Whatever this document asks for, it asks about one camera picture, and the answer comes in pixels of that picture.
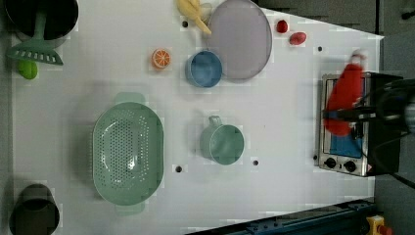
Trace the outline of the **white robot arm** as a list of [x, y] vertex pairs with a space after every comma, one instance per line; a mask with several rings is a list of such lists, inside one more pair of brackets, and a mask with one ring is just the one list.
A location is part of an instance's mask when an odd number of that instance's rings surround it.
[[323, 81], [319, 165], [357, 176], [397, 174], [400, 139], [414, 132], [414, 81], [399, 77]]

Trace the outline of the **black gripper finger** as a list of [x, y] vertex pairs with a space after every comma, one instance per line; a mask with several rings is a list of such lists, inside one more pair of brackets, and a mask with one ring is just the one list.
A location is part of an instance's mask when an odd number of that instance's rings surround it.
[[376, 116], [376, 112], [371, 108], [341, 109], [323, 112], [324, 119], [333, 119], [341, 121], [367, 121], [368, 119], [375, 118]]

